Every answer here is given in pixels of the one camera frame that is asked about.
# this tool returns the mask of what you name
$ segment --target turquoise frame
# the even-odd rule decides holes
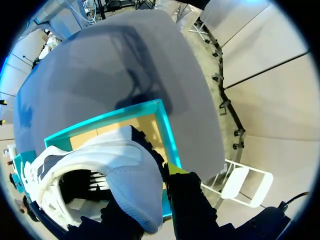
[[[152,101],[124,107],[79,122],[51,136],[46,137],[44,139],[44,144],[46,148],[49,146],[56,146],[57,148],[64,151],[72,151],[73,149],[70,143],[71,137],[114,123],[152,114],[155,115],[155,120],[161,135],[168,161],[182,169],[177,145],[174,139],[174,134],[171,130],[165,106],[161,99],[155,99]],[[32,162],[35,158],[35,151],[24,152],[16,157],[16,159],[19,159],[19,165],[20,161],[22,161],[23,163],[25,163],[26,161]],[[172,215],[166,190],[163,190],[162,193],[162,215],[163,217]]]

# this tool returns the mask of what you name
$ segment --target black cable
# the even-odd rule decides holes
[[[292,203],[294,200],[297,200],[298,198],[302,197],[302,196],[307,196],[309,194],[308,191],[305,191],[303,193],[300,193],[299,195],[291,198],[289,201],[286,202],[286,205],[289,205],[290,203]]]
[[[245,195],[244,193],[242,193],[242,192],[239,192],[239,193],[240,193],[240,194],[242,194],[243,196],[245,196],[246,198],[248,198],[248,199],[252,200],[252,198],[251,198],[251,197],[249,197],[249,196]]]
[[[282,202],[280,203],[280,205],[278,206],[278,209],[281,210],[282,212],[285,212],[285,211],[287,210],[287,208],[288,208],[288,206],[289,206],[290,203],[292,203],[294,200],[297,200],[297,199],[300,198],[300,197],[307,196],[308,194],[309,194],[309,192],[308,192],[308,191],[305,191],[305,192],[300,193],[300,194],[298,194],[297,196],[291,198],[291,199],[290,199],[289,201],[287,201],[287,202],[282,201]]]
[[[20,61],[24,62],[25,64],[29,65],[30,67],[32,67],[32,65],[30,65],[29,63],[27,63],[26,61],[22,60],[20,57],[18,57],[17,55],[15,55],[14,53],[11,53],[13,56],[15,56],[17,59],[19,59]]]

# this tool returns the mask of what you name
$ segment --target metal stand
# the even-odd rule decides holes
[[[136,0],[135,9],[141,9],[142,5],[146,5],[149,9],[154,9],[156,0]]]

